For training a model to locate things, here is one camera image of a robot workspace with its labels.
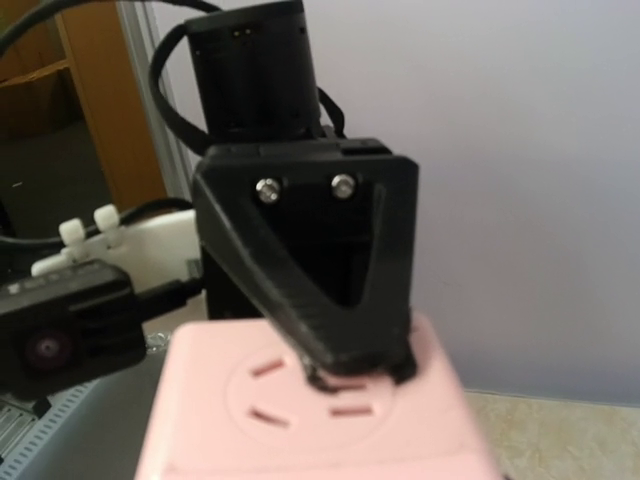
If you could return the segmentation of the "pink cube socket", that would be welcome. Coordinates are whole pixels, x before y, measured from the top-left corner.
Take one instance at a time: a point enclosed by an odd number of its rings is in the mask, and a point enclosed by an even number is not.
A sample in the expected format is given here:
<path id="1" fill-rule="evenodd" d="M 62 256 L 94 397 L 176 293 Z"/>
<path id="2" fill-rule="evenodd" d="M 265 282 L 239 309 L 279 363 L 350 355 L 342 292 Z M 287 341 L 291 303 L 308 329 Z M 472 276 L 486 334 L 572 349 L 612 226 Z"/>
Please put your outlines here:
<path id="1" fill-rule="evenodd" d="M 498 479 L 502 472 L 429 320 L 417 376 L 312 388 L 265 320 L 199 321 L 173 334 L 140 479 Z"/>

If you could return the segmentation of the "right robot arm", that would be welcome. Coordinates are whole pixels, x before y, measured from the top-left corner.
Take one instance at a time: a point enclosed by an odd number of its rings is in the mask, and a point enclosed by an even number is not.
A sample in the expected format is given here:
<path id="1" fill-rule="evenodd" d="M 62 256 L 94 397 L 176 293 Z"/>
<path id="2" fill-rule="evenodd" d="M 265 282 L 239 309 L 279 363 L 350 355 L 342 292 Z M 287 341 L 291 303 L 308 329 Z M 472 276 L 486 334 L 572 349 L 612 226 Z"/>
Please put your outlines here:
<path id="1" fill-rule="evenodd" d="M 280 1 L 186 24 L 210 140 L 192 183 L 207 310 L 261 314 L 308 381 L 417 370 L 410 291 L 418 165 L 321 126 L 304 7 Z"/>

